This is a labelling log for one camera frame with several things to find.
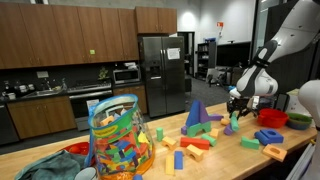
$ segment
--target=stainless steel refrigerator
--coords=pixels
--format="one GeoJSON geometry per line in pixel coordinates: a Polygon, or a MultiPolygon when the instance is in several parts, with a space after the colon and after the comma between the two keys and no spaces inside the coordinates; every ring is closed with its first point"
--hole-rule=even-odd
{"type": "Polygon", "coordinates": [[[139,37],[150,117],[185,111],[183,37],[139,37]]]}

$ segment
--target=green bowl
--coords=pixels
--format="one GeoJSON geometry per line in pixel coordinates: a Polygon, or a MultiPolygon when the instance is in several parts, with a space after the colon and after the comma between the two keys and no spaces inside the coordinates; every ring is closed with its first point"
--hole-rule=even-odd
{"type": "Polygon", "coordinates": [[[308,116],[298,113],[287,113],[289,119],[286,125],[292,129],[305,130],[310,127],[312,119],[308,116]]]}

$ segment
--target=black cabinet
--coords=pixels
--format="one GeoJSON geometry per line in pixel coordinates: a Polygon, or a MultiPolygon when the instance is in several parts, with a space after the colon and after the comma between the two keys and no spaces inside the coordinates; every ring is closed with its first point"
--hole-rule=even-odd
{"type": "Polygon", "coordinates": [[[208,68],[216,66],[216,42],[198,44],[197,78],[205,80],[208,68]]]}

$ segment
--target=kitchen sink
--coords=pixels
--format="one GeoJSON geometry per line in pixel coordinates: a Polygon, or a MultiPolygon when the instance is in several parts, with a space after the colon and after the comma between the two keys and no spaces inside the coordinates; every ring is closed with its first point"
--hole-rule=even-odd
{"type": "Polygon", "coordinates": [[[33,93],[30,93],[28,95],[23,96],[24,98],[28,98],[28,97],[39,97],[39,96],[50,96],[50,95],[55,95],[55,94],[59,94],[60,92],[62,92],[61,90],[44,90],[44,91],[35,91],[33,93]]]}

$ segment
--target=red toy block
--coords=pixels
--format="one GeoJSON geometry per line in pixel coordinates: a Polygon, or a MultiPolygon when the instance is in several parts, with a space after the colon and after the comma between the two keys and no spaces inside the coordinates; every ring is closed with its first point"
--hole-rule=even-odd
{"type": "Polygon", "coordinates": [[[187,147],[190,144],[196,146],[199,149],[205,149],[205,150],[209,150],[209,147],[210,147],[210,142],[208,140],[181,137],[181,139],[180,139],[180,146],[181,147],[187,147]]]}

